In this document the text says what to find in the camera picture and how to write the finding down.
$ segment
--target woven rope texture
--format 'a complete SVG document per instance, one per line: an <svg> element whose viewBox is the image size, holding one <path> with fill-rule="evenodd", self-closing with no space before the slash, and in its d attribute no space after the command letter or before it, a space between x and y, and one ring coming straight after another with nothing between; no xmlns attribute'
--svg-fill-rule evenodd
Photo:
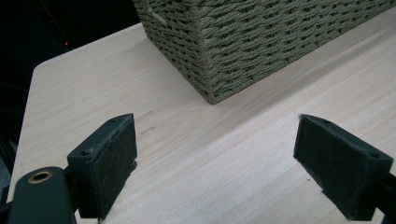
<svg viewBox="0 0 396 224"><path fill-rule="evenodd" d="M134 0L148 38L215 104L396 0Z"/></svg>

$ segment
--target light wood tabletop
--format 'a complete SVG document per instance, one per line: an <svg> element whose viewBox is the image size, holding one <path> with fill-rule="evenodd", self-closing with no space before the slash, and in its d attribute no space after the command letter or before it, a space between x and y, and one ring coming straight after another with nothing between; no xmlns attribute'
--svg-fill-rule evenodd
<svg viewBox="0 0 396 224"><path fill-rule="evenodd" d="M42 63L8 200L23 175L65 168L70 151L126 113L138 165L104 223L349 223L293 158L298 116L328 119L396 158L396 8L217 105L141 24Z"/></svg>

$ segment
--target table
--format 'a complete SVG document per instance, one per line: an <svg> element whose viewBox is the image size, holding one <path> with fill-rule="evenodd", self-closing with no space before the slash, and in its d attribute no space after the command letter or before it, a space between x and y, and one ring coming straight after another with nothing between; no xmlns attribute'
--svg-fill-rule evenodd
<svg viewBox="0 0 396 224"><path fill-rule="evenodd" d="M42 63L8 200L20 177L64 168L103 122L134 113L138 166L104 223L349 223L292 157L298 116L331 120L396 158L395 21L393 8L217 105L141 24Z"/></svg>

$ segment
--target green basket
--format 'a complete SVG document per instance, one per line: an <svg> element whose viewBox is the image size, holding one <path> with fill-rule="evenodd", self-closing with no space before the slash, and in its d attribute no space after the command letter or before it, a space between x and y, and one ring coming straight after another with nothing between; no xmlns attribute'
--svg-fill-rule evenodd
<svg viewBox="0 0 396 224"><path fill-rule="evenodd" d="M148 38L211 104L396 0L134 0Z"/></svg>

